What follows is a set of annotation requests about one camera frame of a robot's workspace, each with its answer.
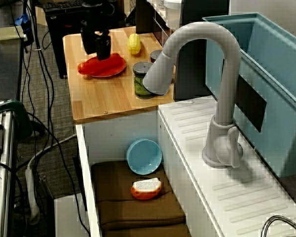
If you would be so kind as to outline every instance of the blue bowl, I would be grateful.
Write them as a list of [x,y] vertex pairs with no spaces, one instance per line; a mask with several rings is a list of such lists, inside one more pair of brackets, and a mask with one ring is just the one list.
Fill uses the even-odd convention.
[[126,160],[133,172],[146,175],[154,172],[161,163],[162,151],[152,140],[139,139],[127,150]]

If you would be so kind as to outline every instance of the blue bin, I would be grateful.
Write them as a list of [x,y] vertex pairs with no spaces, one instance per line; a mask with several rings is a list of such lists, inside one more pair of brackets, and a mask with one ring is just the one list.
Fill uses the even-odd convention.
[[[239,75],[266,102],[260,131],[235,106],[237,125],[278,177],[296,174],[296,37],[258,13],[204,20],[237,38]],[[208,40],[206,55],[206,85],[218,97],[223,52]]]

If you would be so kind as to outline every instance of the pickle jar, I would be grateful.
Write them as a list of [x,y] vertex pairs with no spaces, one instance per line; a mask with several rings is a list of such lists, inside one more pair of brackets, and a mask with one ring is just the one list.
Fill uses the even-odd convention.
[[162,50],[155,50],[155,51],[151,52],[150,60],[152,63],[154,63],[157,60],[157,58],[159,57],[161,52],[162,52]]
[[151,62],[139,62],[133,67],[135,95],[140,99],[150,99],[154,96],[143,86],[143,79],[152,65]]

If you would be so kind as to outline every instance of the brown cloth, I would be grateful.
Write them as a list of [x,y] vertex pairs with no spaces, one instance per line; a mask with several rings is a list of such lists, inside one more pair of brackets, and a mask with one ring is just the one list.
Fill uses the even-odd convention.
[[185,224],[107,231],[104,237],[191,237]]
[[126,161],[97,163],[91,170],[96,202],[137,200],[131,193],[133,183],[151,178],[158,178],[162,183],[157,197],[172,191],[162,165],[149,175],[134,173]]
[[[98,163],[91,170],[100,226],[105,233],[125,229],[175,227],[185,223],[185,214],[172,192],[162,165],[153,174],[145,176],[132,172],[125,161]],[[160,193],[149,200],[135,199],[131,194],[133,182],[150,178],[158,178],[162,182]],[[158,233],[165,231],[160,228],[157,230]]]
[[151,200],[102,201],[98,203],[104,231],[157,227],[184,223],[184,212],[169,192]]

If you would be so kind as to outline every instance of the wooden cutting board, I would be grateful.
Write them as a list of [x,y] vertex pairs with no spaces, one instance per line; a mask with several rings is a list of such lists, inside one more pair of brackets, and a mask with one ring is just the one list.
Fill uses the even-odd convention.
[[150,62],[150,53],[162,49],[153,33],[141,34],[141,51],[132,55],[127,49],[127,41],[135,32],[135,27],[110,30],[111,53],[119,53],[127,66],[120,74],[106,79],[80,75],[77,66],[96,54],[86,54],[80,34],[63,38],[73,119],[76,124],[156,110],[158,105],[174,101],[173,84],[164,96],[155,96],[148,100],[135,96],[134,64]]

